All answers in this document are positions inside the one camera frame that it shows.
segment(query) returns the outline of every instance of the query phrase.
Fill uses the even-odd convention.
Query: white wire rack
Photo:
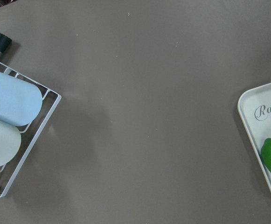
[[[18,127],[21,133],[21,146],[16,156],[0,167],[0,197],[6,196],[20,168],[26,160],[50,116],[60,102],[62,96],[46,86],[14,71],[0,62],[0,72],[36,85],[42,93],[42,108],[38,116],[28,125]]]

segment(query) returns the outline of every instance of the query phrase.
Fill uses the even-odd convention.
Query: tray
[[[271,173],[260,158],[264,140],[271,138],[271,83],[243,93],[238,111],[271,192]]]
[[[20,74],[0,62],[0,72],[36,85],[42,93],[42,107],[38,116],[28,125],[17,127],[21,133],[21,146],[16,156],[0,167],[0,198],[6,196],[25,159],[60,102],[62,96],[46,86]]]

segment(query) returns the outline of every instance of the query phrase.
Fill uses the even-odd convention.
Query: table
[[[271,2],[19,0],[0,32],[63,97],[0,223],[271,223],[237,112],[271,82]]]

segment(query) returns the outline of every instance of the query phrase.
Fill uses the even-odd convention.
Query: rack wire
[[[0,167],[0,198],[6,196],[24,161],[36,143],[62,96],[35,80],[0,62],[0,72],[36,85],[42,93],[42,107],[38,116],[28,125],[17,127],[21,133],[21,146],[16,156]]]

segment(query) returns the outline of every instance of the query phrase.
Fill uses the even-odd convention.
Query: black handle
[[[9,37],[0,33],[0,52],[4,53],[11,42],[12,40]]]

